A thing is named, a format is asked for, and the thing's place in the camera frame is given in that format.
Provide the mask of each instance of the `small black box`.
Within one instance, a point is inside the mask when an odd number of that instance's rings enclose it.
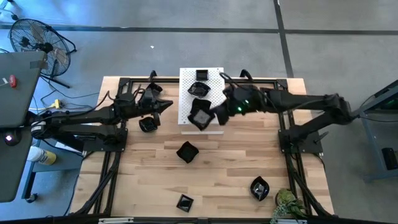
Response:
[[[179,158],[183,159],[186,163],[190,163],[198,153],[199,150],[188,141],[182,144],[181,148],[177,151]]]
[[[208,70],[197,70],[197,81],[207,81],[209,80]]]
[[[180,200],[178,201],[177,208],[184,212],[189,212],[193,203],[193,199],[181,194]]]

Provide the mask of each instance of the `white pegboard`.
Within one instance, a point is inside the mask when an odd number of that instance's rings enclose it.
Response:
[[[208,70],[209,79],[207,81],[197,81],[197,70]],[[191,124],[188,116],[191,112],[194,96],[189,94],[188,89],[195,82],[203,82],[211,90],[203,97],[203,100],[211,102],[210,108],[222,104],[225,100],[223,90],[225,88],[224,79],[219,75],[224,72],[224,68],[180,68],[180,95],[178,98],[178,124]],[[217,118],[211,121],[211,124],[218,124]]]

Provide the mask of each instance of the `black bowl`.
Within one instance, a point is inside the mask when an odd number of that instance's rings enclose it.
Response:
[[[203,98],[207,95],[207,93],[211,90],[211,88],[201,82],[195,82],[192,86],[188,89],[189,94],[197,97]]]
[[[254,179],[253,183],[251,183],[250,192],[259,202],[261,202],[269,193],[269,185],[259,176]]]

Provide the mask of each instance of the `green plant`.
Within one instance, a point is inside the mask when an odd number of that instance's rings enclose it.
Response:
[[[277,219],[288,214],[295,219],[305,217],[301,209],[304,209],[303,202],[297,199],[294,194],[287,189],[280,189],[275,200],[277,207],[272,214],[271,224],[276,224]]]

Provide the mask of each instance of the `yellow object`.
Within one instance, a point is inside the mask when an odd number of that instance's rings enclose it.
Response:
[[[51,109],[51,108],[55,108],[57,110],[61,109],[61,101],[56,99],[55,102],[47,108],[29,108],[29,109],[30,110],[47,110],[47,109]]]
[[[44,165],[51,165],[55,162],[55,160],[57,159],[57,155],[55,155],[55,153],[44,150],[43,156],[40,158],[40,160],[38,161],[38,163],[40,164],[44,164]]]
[[[58,99],[56,99],[56,100],[55,100],[55,103],[54,103],[54,107],[55,107],[55,109],[57,109],[57,110],[61,109],[61,101],[58,100]]]

